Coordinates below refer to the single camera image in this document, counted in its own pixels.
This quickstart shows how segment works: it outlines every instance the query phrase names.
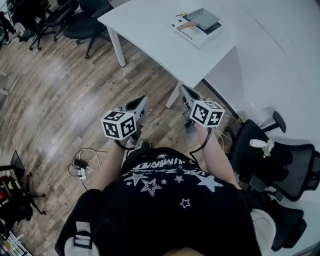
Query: chair seat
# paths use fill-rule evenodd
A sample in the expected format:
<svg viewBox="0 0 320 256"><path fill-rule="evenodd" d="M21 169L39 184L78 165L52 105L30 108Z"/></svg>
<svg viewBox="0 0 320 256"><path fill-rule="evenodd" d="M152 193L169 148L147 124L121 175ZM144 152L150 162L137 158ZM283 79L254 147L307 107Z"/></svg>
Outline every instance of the chair seat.
<svg viewBox="0 0 320 256"><path fill-rule="evenodd" d="M58 10L55 10L52 14L50 14L50 16L48 18L46 18L46 20L44 21L44 26L45 27L49 27L49 28L53 28L56 26L59 26L60 24L62 24L64 22L64 19L58 21L58 18L68 9L69 7L66 6L65 8L61 8Z"/></svg>
<svg viewBox="0 0 320 256"><path fill-rule="evenodd" d="M103 25L92 18L91 14L82 12L63 31L63 35L70 39L87 39L99 35L103 31Z"/></svg>
<svg viewBox="0 0 320 256"><path fill-rule="evenodd" d="M250 146L251 139L267 142L269 138L255 122L249 119L242 125L236 135L236 140L233 142L228 156L233 170L249 180L264 160L262 149Z"/></svg>

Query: table leg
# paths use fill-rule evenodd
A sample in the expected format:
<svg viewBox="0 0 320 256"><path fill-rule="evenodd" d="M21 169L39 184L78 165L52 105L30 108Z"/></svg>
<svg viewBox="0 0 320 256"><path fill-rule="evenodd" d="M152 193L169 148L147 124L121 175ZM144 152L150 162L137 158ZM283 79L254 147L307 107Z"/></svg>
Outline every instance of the table leg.
<svg viewBox="0 0 320 256"><path fill-rule="evenodd" d="M124 67L126 65L126 62L125 62L125 58L124 58L124 55L121 50L121 45L119 42L118 34L114 30L112 30L110 27L106 27L106 28L108 29L109 36L110 36L110 39L111 39L111 42L112 42L112 45L113 45L113 48L115 51L115 55L118 58L119 64L121 67Z"/></svg>
<svg viewBox="0 0 320 256"><path fill-rule="evenodd" d="M175 86L175 88L174 88L174 90L173 90L173 93L171 94L168 102L166 103L165 106L166 106L168 109L171 108L171 106L175 103L176 99L179 97L179 87L180 87L180 85L182 85L182 82L181 82L181 81L179 81L179 82L177 83L177 85Z"/></svg>
<svg viewBox="0 0 320 256"><path fill-rule="evenodd" d="M0 94L4 94L4 95L9 95L9 92L7 90L4 89L0 89Z"/></svg>

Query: person's right arm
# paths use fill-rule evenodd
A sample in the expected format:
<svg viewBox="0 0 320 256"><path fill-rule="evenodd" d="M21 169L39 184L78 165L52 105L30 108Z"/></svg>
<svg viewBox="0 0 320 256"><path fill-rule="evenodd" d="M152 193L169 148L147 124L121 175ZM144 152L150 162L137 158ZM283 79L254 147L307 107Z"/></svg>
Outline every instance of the person's right arm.
<svg viewBox="0 0 320 256"><path fill-rule="evenodd" d="M196 132L199 138L199 142L202 143L206 140L208 135L208 128L202 127L197 122L194 124ZM219 145L214 132L211 132L210 138L207 141L205 147L202 149L204 161L208 170L208 173L217 177L220 180L233 184L237 189L241 189L236 181L236 176L232 166Z"/></svg>

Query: gray tray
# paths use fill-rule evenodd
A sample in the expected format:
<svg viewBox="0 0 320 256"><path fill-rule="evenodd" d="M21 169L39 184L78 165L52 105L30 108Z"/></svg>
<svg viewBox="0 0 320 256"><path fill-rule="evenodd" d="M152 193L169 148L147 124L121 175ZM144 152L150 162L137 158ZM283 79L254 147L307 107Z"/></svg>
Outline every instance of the gray tray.
<svg viewBox="0 0 320 256"><path fill-rule="evenodd" d="M217 16L204 8L188 13L186 17L189 21L195 22L202 30L207 30L220 20Z"/></svg>

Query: white wall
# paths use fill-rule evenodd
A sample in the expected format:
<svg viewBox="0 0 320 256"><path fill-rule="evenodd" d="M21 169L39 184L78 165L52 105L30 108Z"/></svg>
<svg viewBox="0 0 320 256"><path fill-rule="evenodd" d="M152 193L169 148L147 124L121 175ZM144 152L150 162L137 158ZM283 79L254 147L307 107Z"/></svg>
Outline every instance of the white wall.
<svg viewBox="0 0 320 256"><path fill-rule="evenodd" d="M274 110L287 132L279 142L310 142L320 151L320 8L314 0L212 0L204 4L227 23L234 48L206 77L244 120L268 124ZM320 188L298 202L281 204L304 210L307 229L294 255L320 241Z"/></svg>

